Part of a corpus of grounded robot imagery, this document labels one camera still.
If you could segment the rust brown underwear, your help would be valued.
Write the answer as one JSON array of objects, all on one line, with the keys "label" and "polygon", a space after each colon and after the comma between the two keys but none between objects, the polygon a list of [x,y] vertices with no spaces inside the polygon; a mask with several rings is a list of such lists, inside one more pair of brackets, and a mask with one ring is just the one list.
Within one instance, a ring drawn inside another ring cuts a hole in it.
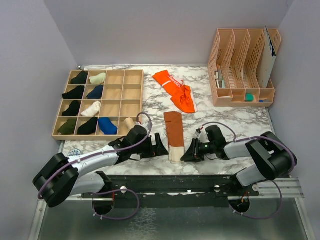
[{"label": "rust brown underwear", "polygon": [[169,161],[175,164],[180,163],[182,156],[185,154],[182,114],[177,111],[165,112],[164,121],[168,140]]}]

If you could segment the bright orange underwear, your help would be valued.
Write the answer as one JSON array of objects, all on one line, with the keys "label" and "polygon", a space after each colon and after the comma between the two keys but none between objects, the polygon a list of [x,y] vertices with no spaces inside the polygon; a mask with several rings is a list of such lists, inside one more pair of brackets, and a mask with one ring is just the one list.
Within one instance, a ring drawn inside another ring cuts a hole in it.
[{"label": "bright orange underwear", "polygon": [[157,72],[152,76],[171,96],[173,104],[182,112],[194,114],[198,111],[193,90],[185,85],[182,79],[171,75],[167,70]]}]

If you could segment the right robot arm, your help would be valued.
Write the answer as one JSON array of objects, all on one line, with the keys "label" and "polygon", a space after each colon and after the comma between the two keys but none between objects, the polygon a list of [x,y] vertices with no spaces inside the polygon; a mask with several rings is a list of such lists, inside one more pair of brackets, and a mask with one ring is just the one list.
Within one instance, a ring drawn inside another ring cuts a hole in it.
[{"label": "right robot arm", "polygon": [[252,166],[230,177],[229,189],[236,196],[242,195],[252,184],[275,180],[292,172],[298,163],[295,154],[270,131],[231,142],[226,141],[217,125],[210,125],[204,131],[208,142],[194,138],[180,160],[196,163],[211,154],[225,161],[251,157],[254,161]]}]

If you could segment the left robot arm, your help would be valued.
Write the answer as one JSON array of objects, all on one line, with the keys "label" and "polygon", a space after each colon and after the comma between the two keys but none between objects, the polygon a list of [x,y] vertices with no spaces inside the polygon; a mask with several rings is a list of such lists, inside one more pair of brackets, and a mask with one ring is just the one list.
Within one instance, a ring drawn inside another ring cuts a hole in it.
[{"label": "left robot arm", "polygon": [[53,208],[73,195],[95,193],[106,197],[111,190],[110,179],[100,171],[101,168],[123,163],[132,155],[147,159],[169,154],[160,135],[154,136],[155,144],[152,144],[150,132],[135,125],[126,136],[100,150],[69,157],[55,154],[32,181],[38,190],[38,198]]}]

